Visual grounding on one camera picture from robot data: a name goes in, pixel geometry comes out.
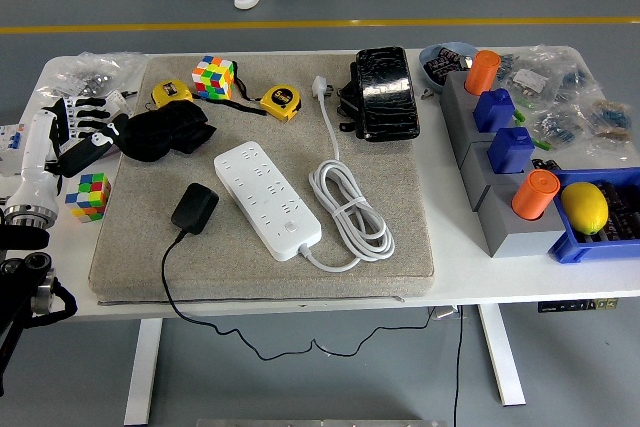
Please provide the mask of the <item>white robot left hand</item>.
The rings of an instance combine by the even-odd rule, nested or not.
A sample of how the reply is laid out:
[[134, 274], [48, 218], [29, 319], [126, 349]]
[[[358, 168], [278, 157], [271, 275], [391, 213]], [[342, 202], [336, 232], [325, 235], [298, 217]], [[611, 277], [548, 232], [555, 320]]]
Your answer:
[[100, 159], [116, 143], [129, 119], [125, 95], [103, 98], [64, 96], [38, 110], [28, 129], [21, 183], [7, 200], [10, 223], [55, 223], [61, 179], [70, 178]]

